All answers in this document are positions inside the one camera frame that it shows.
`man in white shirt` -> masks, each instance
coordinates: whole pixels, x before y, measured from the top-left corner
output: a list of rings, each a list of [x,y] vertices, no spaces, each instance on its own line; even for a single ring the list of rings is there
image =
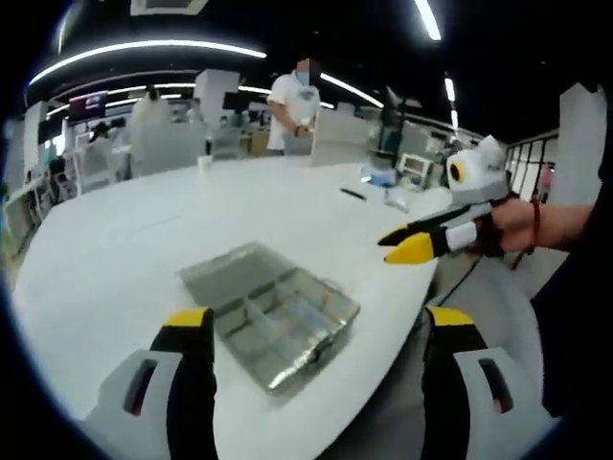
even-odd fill
[[[285,136],[310,135],[321,101],[315,87],[320,75],[319,63],[306,58],[296,64],[291,74],[275,80],[267,99],[273,113],[268,150],[283,153]]]

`ceiling light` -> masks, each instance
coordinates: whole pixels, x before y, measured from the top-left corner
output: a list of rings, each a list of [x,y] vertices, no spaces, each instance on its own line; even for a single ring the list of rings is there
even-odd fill
[[[49,120],[49,117],[52,117],[52,116],[54,116],[55,114],[57,114],[57,113],[61,112],[62,110],[66,110],[67,108],[68,108],[68,104],[65,104],[65,105],[63,105],[63,106],[61,106],[61,107],[54,108],[53,110],[49,110],[49,111],[47,112],[47,120]]]
[[[456,91],[453,87],[453,81],[451,79],[444,79],[444,87],[447,90],[447,98],[451,103],[456,102]]]
[[[132,91],[145,91],[147,89],[146,86],[130,86],[129,88],[121,88],[121,89],[112,89],[108,91],[106,94],[112,96],[114,94],[122,94],[122,93],[130,93]]]
[[[451,125],[454,129],[458,129],[458,111],[451,110]]]
[[[196,40],[143,40],[143,41],[133,41],[130,43],[120,43],[117,45],[103,46],[101,48],[96,48],[94,50],[86,51],[84,53],[80,53],[78,55],[69,57],[67,59],[61,60],[60,62],[56,62],[55,64],[47,67],[42,70],[38,74],[36,74],[31,80],[29,85],[47,77],[48,75],[54,73],[56,70],[61,69],[62,67],[66,67],[67,65],[73,64],[83,59],[90,58],[96,55],[102,55],[105,53],[113,53],[116,51],[129,50],[133,48],[150,48],[150,47],[161,47],[161,46],[178,46],[184,48],[205,48],[210,50],[219,50],[219,51],[227,51],[229,53],[236,53],[239,55],[250,56],[253,58],[266,58],[266,53],[262,53],[260,51],[249,50],[247,48],[241,48],[239,46],[225,45],[223,43],[213,43],[211,41],[196,41]]]
[[[179,99],[181,98],[180,94],[164,94],[162,95],[162,99]],[[123,101],[115,101],[114,103],[108,103],[105,107],[117,107],[119,105],[127,105],[127,104],[136,104],[141,100],[141,98],[132,98],[132,99],[124,99]]]
[[[271,91],[265,88],[255,88],[253,86],[239,86],[238,91],[247,91],[248,93],[270,94]]]
[[[255,86],[239,86],[238,91],[245,91],[247,93],[258,93],[258,94],[270,94],[271,91],[266,88],[256,88]],[[331,103],[319,103],[322,107],[325,108],[334,108],[334,105]]]
[[[334,77],[331,77],[328,74],[322,74],[322,80],[323,81],[327,81],[327,82],[332,83],[332,84],[335,84],[339,88],[343,88],[346,91],[349,91],[350,93],[353,93],[354,95],[359,96],[364,101],[368,101],[372,105],[375,105],[375,106],[377,106],[379,108],[383,108],[383,104],[381,102],[379,102],[377,99],[372,98],[371,96],[369,96],[368,94],[360,91],[357,88],[354,88],[350,84],[346,84],[344,81],[341,81],[341,80],[338,80],[338,79],[336,79]]]
[[[108,103],[106,105],[106,108],[108,108],[108,107],[117,107],[118,105],[136,104],[139,101],[140,101],[139,98],[124,99],[123,101],[115,101],[114,103]]]
[[[156,88],[195,88],[195,83],[160,83],[154,84]]]
[[[415,0],[418,8],[420,9],[421,20],[423,21],[423,25],[425,26],[425,30],[435,41],[439,41],[441,39],[441,33],[439,32],[439,26],[437,26],[437,20],[434,18],[434,14],[432,13],[432,9],[428,4],[428,0]]]

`black ceiling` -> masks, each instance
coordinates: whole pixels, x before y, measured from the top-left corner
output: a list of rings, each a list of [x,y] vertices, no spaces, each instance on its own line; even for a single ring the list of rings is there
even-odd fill
[[[236,44],[264,51],[268,58],[176,48],[97,56],[35,83],[28,102],[147,70],[238,70],[244,84],[269,86],[272,75],[290,69],[297,54],[310,52],[326,73],[375,97],[390,85],[420,101],[422,108],[412,110],[449,123],[447,74],[455,82],[460,126],[514,142],[557,127],[560,92],[591,79],[598,67],[606,33],[599,32],[594,13],[587,17],[576,5],[561,11],[558,3],[429,0],[443,36],[434,42],[414,0],[210,0],[197,17],[130,17],[129,0],[86,0],[73,6],[60,56],[57,42],[50,40],[40,68],[105,44],[154,38]],[[156,77],[154,82],[179,80]],[[326,83],[322,99],[368,104]]]

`desk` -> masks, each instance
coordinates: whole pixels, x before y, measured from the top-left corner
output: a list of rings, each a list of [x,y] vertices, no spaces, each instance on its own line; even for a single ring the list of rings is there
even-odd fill
[[[26,197],[29,192],[34,192],[38,187],[44,185],[44,183],[44,176],[33,179],[21,189],[11,193],[9,199],[2,206],[3,221],[6,223],[7,230],[11,237],[12,256],[19,253],[24,241],[36,226],[36,222],[33,221],[30,214],[30,205],[26,202]],[[42,221],[43,214],[40,207],[40,197],[38,194],[34,194],[34,196],[36,200],[36,213]]]
[[[216,339],[220,458],[312,460],[345,429],[396,358],[436,267],[386,265],[389,248],[376,242],[407,219],[445,208],[450,195],[416,195],[406,215],[339,192],[359,182],[361,165],[314,170],[296,160],[142,177],[65,202],[45,220],[16,282],[15,312],[71,415],[84,417],[104,378],[148,348],[170,314],[193,304],[180,268],[258,241],[329,278],[362,310],[347,346],[290,400],[266,395]]]

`blue object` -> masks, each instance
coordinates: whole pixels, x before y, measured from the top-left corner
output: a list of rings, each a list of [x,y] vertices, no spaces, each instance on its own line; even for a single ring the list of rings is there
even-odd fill
[[[372,174],[371,180],[369,180],[370,184],[376,185],[377,187],[389,188],[394,187],[394,178],[391,174]]]

